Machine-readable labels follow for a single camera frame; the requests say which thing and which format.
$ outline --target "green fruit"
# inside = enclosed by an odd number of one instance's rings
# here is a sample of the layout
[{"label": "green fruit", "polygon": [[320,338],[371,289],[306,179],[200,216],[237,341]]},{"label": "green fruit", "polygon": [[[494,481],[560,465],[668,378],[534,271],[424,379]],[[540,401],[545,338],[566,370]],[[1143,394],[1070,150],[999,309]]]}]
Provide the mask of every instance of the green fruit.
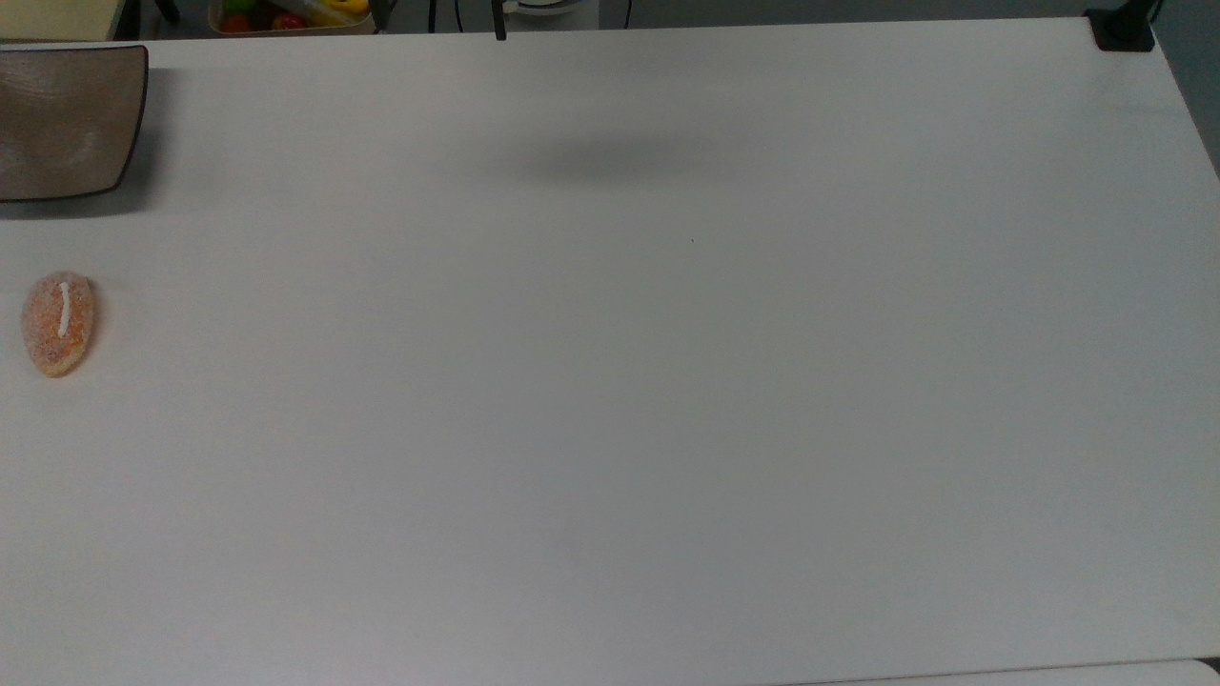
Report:
[{"label": "green fruit", "polygon": [[259,0],[224,0],[224,15],[248,15]]}]

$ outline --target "fruit basket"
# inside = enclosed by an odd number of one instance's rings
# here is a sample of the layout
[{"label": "fruit basket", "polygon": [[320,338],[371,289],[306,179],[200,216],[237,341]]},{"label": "fruit basket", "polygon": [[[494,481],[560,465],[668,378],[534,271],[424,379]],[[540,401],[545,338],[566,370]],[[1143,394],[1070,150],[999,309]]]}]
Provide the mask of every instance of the fruit basket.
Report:
[{"label": "fruit basket", "polygon": [[[357,13],[336,10],[356,6]],[[207,26],[226,38],[359,35],[377,31],[359,0],[211,0]]]}]

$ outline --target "white table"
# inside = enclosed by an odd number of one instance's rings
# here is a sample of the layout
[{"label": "white table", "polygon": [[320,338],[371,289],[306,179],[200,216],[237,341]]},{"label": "white table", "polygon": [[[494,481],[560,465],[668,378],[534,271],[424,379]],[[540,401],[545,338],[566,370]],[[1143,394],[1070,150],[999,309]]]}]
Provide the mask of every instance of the white table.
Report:
[{"label": "white table", "polygon": [[[0,682],[1220,652],[1220,184],[1159,51],[149,49],[123,187],[0,209]],[[104,319],[49,381],[17,322],[60,269]]]}]

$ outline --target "brown tray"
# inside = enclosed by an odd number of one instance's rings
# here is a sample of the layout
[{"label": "brown tray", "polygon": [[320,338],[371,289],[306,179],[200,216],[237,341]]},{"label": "brown tray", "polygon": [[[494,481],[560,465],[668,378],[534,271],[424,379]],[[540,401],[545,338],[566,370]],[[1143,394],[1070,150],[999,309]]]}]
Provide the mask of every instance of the brown tray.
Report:
[{"label": "brown tray", "polygon": [[143,45],[0,51],[0,203],[117,188],[148,73]]}]

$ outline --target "floor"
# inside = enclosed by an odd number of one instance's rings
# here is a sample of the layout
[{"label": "floor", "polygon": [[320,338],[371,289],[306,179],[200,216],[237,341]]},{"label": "floor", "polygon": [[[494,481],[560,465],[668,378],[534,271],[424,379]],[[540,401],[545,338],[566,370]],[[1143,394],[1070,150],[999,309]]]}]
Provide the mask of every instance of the floor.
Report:
[{"label": "floor", "polygon": [[[177,0],[182,22],[171,27],[160,21],[152,0],[143,2],[145,37],[160,39],[215,38],[207,26],[210,0]],[[476,0],[440,1],[437,29],[454,32],[454,9]],[[1088,6],[1113,7],[1116,0],[590,0],[599,4],[600,26],[630,28],[673,26],[726,26],[764,23],[817,23],[842,21],[948,20],[1021,16],[1080,16]],[[467,31],[490,31],[490,22],[473,9],[464,11]],[[522,22],[517,28],[583,28],[580,22],[544,20]],[[388,33],[423,33],[427,2],[400,0]],[[1166,0],[1155,24],[1174,76],[1194,117],[1211,164],[1220,170],[1220,0]]]}]

